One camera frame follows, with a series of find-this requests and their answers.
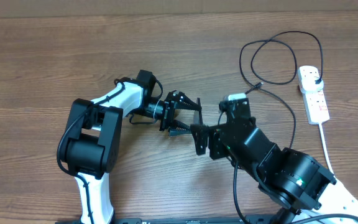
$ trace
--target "white power adapter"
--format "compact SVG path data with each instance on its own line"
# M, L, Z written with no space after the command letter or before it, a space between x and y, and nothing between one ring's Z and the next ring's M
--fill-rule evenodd
M324 82L316 83L319 79L318 69L313 66L302 66L298 71L299 87L302 92L303 102L305 103L306 115L309 124L318 124L323 144L324 156L327 161L329 171L334 173L329 162L326 141L323 132L323 123L329 120L327 102L324 97Z

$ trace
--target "wooden table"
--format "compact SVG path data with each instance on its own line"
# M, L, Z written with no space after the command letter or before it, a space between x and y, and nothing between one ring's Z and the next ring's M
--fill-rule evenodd
M337 177L358 198L358 12L278 12L179 16L97 16L0 19L0 223L53 223L81 215L74 179L56 163L71 103L114 88L113 80L150 70L164 96L180 90L201 98L204 121L216 124L224 95L247 90L239 73L240 48L285 30L318 36L324 48L324 82L331 120L324 124ZM320 66L316 42L306 35L289 43L299 65ZM244 52L246 75L256 45ZM269 44L255 60L266 79L288 80L293 59ZM265 88L295 111L294 149L326 164L317 126L307 123L298 81ZM270 140L288 146L292 116L262 92L249 94L252 114ZM192 113L178 119L191 123ZM197 156L190 135L169 138L158 124L124 120L119 159L110 175L117 217L235 217L233 168L225 159ZM275 213L279 207L239 173L240 207Z

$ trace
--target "robotic hand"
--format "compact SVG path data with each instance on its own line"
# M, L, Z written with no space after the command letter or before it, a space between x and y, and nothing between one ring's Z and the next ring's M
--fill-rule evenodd
M206 126L199 98L194 103L182 92L172 91L164 101L159 100L151 97L156 82L151 72L141 70L136 79L117 80L116 88L98 99L73 102L57 151L59 167L75 177L80 189L83 214L81 220L70 223L143 223L140 219L115 220L109 196L109 173L117 159L122 119L129 113L160 120L160 131L167 129L170 136L192 134L197 155L205 154L209 147L212 159L230 157L233 166L245 170L263 193L283 207L276 215L247 215L230 223L290 223L332 213L358 217L358 201L330 171L311 156L289 148L281 151L267 139L251 117L244 93L229 95L220 102L219 109L227 114L225 124ZM175 120L176 109L198 112L199 121L188 126ZM83 128L100 131L99 137L81 133ZM327 217L321 222L354 220ZM211 221L198 219L196 223Z

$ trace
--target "white cable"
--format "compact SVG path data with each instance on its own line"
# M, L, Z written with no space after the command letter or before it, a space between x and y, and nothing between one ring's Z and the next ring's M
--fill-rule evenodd
M327 151L327 146L326 146L326 139L324 138L324 132L323 132L323 125L321 123L318 123L318 128L320 129L321 143L323 143L324 156L327 161L328 169L330 172L334 173L333 167L331 167L331 163L329 162L328 151Z

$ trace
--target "wood grain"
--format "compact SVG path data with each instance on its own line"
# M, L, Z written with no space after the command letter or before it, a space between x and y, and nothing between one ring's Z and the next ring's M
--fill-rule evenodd
M201 98L204 121L215 124L218 103L248 86L239 74L239 50L285 30L304 30L324 48L324 82L331 120L324 124L333 169L358 199L358 11L275 12L177 16L98 16L0 19L0 223L53 223L81 215L78 187L55 155L71 103L93 99L119 77L150 70L168 91ZM318 46L304 35L285 35L299 65L319 67ZM257 82L244 52L246 75ZM269 44L255 60L264 78L288 80L290 52ZM325 164L318 127L307 123L297 81L266 84L295 111L294 149ZM293 127L288 110L270 96L249 95L264 133L283 148ZM179 118L191 123L192 114ZM191 136L167 137L158 124L125 120L118 163L110 175L117 217L235 217L233 168L226 160L196 156ZM241 172L239 203L247 213L275 205Z

